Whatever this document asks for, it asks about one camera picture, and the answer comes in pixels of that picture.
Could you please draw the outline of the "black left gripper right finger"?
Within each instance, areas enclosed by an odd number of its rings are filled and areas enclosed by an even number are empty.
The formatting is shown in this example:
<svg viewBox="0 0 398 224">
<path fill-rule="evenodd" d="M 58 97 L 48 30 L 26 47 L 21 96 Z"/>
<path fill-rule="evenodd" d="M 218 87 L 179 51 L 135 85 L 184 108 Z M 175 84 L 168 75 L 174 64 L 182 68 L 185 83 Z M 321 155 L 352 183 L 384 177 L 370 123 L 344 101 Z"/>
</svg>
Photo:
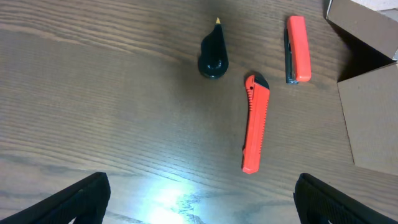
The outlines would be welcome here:
<svg viewBox="0 0 398 224">
<path fill-rule="evenodd" d="M 295 184 L 294 202 L 301 224 L 397 224 L 308 173 Z"/>
</svg>

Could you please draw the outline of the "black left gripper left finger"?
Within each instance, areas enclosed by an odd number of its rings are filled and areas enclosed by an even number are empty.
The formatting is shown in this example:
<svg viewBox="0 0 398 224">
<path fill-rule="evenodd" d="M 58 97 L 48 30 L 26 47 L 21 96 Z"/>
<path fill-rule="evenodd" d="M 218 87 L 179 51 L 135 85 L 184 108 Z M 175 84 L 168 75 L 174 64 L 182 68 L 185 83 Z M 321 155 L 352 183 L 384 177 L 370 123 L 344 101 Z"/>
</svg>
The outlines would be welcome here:
<svg viewBox="0 0 398 224">
<path fill-rule="evenodd" d="M 1 220 L 3 224 L 101 224 L 111 196 L 104 172 L 95 172 L 43 201 Z"/>
</svg>

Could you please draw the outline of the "orange stapler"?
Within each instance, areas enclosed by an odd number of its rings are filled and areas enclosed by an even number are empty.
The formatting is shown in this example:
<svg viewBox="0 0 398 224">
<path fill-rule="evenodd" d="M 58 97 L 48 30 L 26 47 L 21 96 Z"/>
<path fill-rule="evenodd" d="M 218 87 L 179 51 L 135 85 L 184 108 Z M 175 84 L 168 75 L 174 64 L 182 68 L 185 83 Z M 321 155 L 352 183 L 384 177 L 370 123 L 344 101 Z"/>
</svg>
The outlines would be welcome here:
<svg viewBox="0 0 398 224">
<path fill-rule="evenodd" d="M 290 16 L 284 31 L 287 84 L 308 82 L 312 77 L 308 35 L 303 16 Z"/>
</svg>

